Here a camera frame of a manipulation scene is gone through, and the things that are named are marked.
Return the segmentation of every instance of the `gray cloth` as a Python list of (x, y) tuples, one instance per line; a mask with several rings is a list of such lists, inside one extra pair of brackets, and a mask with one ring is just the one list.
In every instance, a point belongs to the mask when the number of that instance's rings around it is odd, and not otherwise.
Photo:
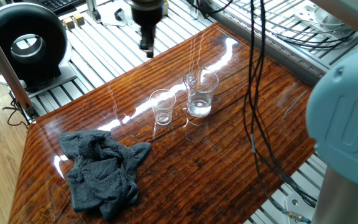
[(121, 205), (137, 201), (137, 166), (150, 151), (142, 142), (131, 147), (112, 140), (107, 131), (61, 134), (59, 144), (74, 167), (67, 174), (71, 205), (75, 212), (99, 208), (110, 220)]

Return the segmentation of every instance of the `glass of water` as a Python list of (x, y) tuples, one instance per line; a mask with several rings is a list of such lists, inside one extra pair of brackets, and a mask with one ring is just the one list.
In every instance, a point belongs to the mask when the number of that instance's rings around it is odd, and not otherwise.
[(171, 123), (173, 106), (177, 98), (169, 90), (155, 90), (150, 95), (150, 102), (152, 104), (155, 122), (159, 125), (167, 125)]
[(183, 77), (188, 92), (189, 114), (203, 118), (211, 111), (212, 97), (219, 84), (218, 76), (206, 69), (193, 70)]

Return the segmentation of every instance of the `metal grating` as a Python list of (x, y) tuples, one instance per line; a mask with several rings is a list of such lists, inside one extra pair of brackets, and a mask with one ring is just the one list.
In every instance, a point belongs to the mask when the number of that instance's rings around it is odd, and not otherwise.
[[(157, 24), (154, 55), (189, 39), (215, 22), (212, 18), (194, 20), (190, 8), (183, 7), (183, 4), (181, 0), (170, 1), (169, 16)], [(30, 100), (40, 116), (149, 60), (139, 49), (140, 35), (134, 29), (129, 26), (105, 27), (95, 23), (86, 12), (82, 14), (85, 24), (66, 30), (73, 46), (69, 64), (78, 78), (32, 97)]]
[[(227, 0), (208, 0), (212, 7), (223, 7), (227, 4)], [(302, 30), (304, 32), (319, 32), (312, 27), (307, 26), (294, 18), (294, 14), (297, 10), (306, 5), (313, 5), (309, 0), (266, 0), (265, 9), (267, 11), (267, 25), (266, 28), (270, 32), (280, 33), (289, 37), (308, 40), (313, 42), (323, 42), (319, 46), (330, 46), (332, 43), (327, 41), (334, 40), (329, 39), (323, 34), (296, 34), (288, 31), (288, 29)], [(259, 15), (258, 7), (260, 1), (255, 0), (256, 10), (255, 13)], [(243, 29), (250, 29), (250, 4), (249, 0), (234, 1), (223, 12), (226, 18), (233, 20), (240, 24)], [(260, 20), (255, 22), (257, 25), (255, 29), (260, 32)], [(358, 32), (354, 34), (348, 42), (334, 49), (318, 50), (314, 48), (304, 48), (293, 44), (288, 44), (281, 39), (277, 38), (272, 33), (267, 34), (267, 43), (274, 46), (276, 50), (282, 51), (285, 56), (293, 60), (296, 63), (303, 64), (308, 69), (313, 70), (315, 75), (323, 76), (331, 66), (340, 59), (343, 55), (349, 51), (358, 48)]]

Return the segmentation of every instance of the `glossy wooden tabletop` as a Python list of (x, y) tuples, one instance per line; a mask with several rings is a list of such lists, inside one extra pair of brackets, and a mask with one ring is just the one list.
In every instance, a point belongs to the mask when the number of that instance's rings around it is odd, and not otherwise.
[[(151, 142), (137, 170), (139, 198), (112, 223), (243, 223), (265, 202), (242, 125), (249, 44), (213, 24), (153, 60), (35, 120), (25, 144), (10, 223), (103, 223), (98, 212), (75, 213), (65, 180), (73, 161), (58, 136), (78, 130), (111, 131), (130, 146)], [(220, 84), (208, 117), (186, 112), (183, 75), (214, 71)], [(150, 94), (166, 88), (177, 97), (171, 125), (154, 124)], [(311, 88), (266, 57), (260, 112), (282, 166), (294, 172), (312, 153), (305, 126)], [(267, 156), (257, 133), (256, 146)], [(261, 165), (270, 193), (282, 183)]]

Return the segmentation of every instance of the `black cable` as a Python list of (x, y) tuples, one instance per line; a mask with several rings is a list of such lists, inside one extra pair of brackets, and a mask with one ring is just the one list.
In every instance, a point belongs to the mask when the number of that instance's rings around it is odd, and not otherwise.
[(310, 43), (310, 44), (325, 44), (325, 43), (333, 43), (333, 42), (338, 42), (338, 41), (342, 41), (342, 40), (347, 40), (349, 37), (351, 37), (353, 34), (355, 34), (356, 32), (353, 31), (351, 32), (349, 35), (339, 38), (337, 40), (328, 40), (328, 41), (308, 41), (308, 40), (301, 40), (301, 39), (297, 39), (294, 37), (288, 37), (285, 35), (281, 35), (281, 34), (277, 34), (277, 33), (273, 33), (274, 35), (278, 35), (280, 37), (286, 38), (286, 39), (291, 39), (291, 40), (295, 40), (295, 41), (299, 41), (299, 42), (305, 42), (305, 43)]
[(339, 45), (341, 45), (343, 42), (345, 42), (348, 38), (350, 38), (353, 34), (355, 34), (356, 32), (353, 31), (351, 32), (351, 34), (349, 34), (348, 36), (346, 36), (345, 39), (342, 39), (339, 43), (337, 44), (334, 44), (334, 45), (330, 45), (330, 46), (318, 46), (318, 45), (308, 45), (308, 44), (304, 44), (304, 43), (297, 43), (295, 41), (292, 41), (292, 40), (285, 40), (284, 38), (282, 37), (279, 37), (277, 36), (279, 39), (283, 40), (284, 42), (287, 42), (289, 44), (294, 44), (294, 45), (298, 45), (300, 47), (310, 47), (310, 48), (314, 48), (314, 49), (333, 49)]
[[(262, 185), (262, 188), (265, 192), (265, 195), (267, 196), (267, 198), (271, 201), (271, 203), (278, 209), (280, 210), (282, 213), (286, 214), (287, 211), (284, 210), (280, 205), (278, 205), (276, 203), (276, 201), (274, 201), (271, 196), (268, 194), (267, 189), (265, 184), (263, 183), (262, 180), (262, 176), (260, 173), (260, 169), (259, 169), (259, 165), (258, 165), (258, 159), (257, 157), (259, 156), (262, 160), (262, 162), (264, 162), (265, 164), (267, 164), (268, 168), (270, 170), (272, 170), (272, 172), (282, 181), (284, 181), (285, 183), (287, 183), (292, 189), (294, 189), (294, 191), (296, 193), (298, 193), (299, 195), (301, 195), (302, 199), (308, 204), (311, 205), (312, 207), (315, 206), (315, 202), (316, 199), (311, 197), (310, 195), (308, 195), (304, 190), (301, 190), (299, 188), (299, 186), (295, 183), (295, 181), (289, 176), (289, 174), (287, 172), (285, 172), (285, 170), (282, 168), (282, 166), (280, 165), (280, 163), (277, 161), (277, 159), (275, 158), (272, 149), (271, 149), (271, 145), (270, 145), (270, 140), (267, 138), (267, 136), (265, 135), (265, 133), (267, 132), (267, 127), (263, 122), (263, 119), (260, 115), (259, 109), (258, 109), (258, 102), (259, 102), (259, 83), (260, 80), (262, 78), (262, 73), (263, 73), (263, 66), (264, 66), (264, 52), (265, 52), (265, 10), (264, 10), (264, 3), (263, 1), (261, 1), (261, 18), (262, 18), (262, 46), (261, 46), (261, 53), (259, 55), (259, 59), (257, 61), (257, 65), (255, 67), (254, 72), (252, 72), (252, 64), (253, 64), (253, 51), (254, 51), (254, 47), (255, 47), (255, 32), (254, 32), (254, 25), (255, 25), (255, 21), (254, 21), (254, 1), (251, 1), (251, 42), (250, 42), (250, 59), (249, 59), (249, 74), (248, 74), (248, 89), (246, 92), (246, 95), (244, 96), (244, 107), (242, 110), (242, 114), (243, 114), (243, 123), (244, 123), (244, 129), (246, 131), (246, 136), (248, 138), (248, 140), (251, 142), (252, 145), (252, 149), (254, 152), (254, 159), (255, 159), (255, 165), (256, 165), (256, 169), (257, 169), (257, 173), (258, 173), (258, 178), (260, 180), (260, 184)], [(254, 96), (254, 100), (252, 101), (252, 91), (251, 91), (251, 86), (253, 81), (256, 80), (256, 84), (255, 84), (255, 96)], [(247, 129), (247, 124), (246, 124), (246, 106), (247, 106), (247, 100), (249, 102), (249, 106), (251, 108), (251, 116), (252, 116), (252, 121), (251, 121), (251, 128), (250, 131), (248, 131)], [(279, 175), (276, 170), (266, 161), (266, 159), (260, 154), (260, 152), (256, 149), (255, 146), (255, 142), (254, 142), (254, 122), (256, 123), (256, 126), (258, 128), (258, 130), (260, 131), (260, 134), (262, 136), (262, 139), (264, 140), (264, 143), (269, 151), (269, 155), (271, 160), (273, 161), (273, 163), (275, 164), (275, 166), (277, 167), (279, 173), (281, 175)]]
[(189, 5), (191, 5), (192, 7), (194, 7), (195, 9), (199, 10), (204, 18), (207, 18), (208, 16), (210, 16), (212, 14), (215, 14), (215, 13), (218, 13), (218, 12), (221, 12), (221, 11), (225, 10), (227, 7), (229, 7), (230, 4), (233, 3), (233, 0), (229, 0), (229, 2), (226, 5), (224, 5), (222, 8), (212, 10), (212, 11), (208, 11), (206, 9), (205, 3), (203, 2), (202, 4), (200, 4), (199, 0), (196, 0), (196, 6), (190, 0), (186, 0), (186, 2)]

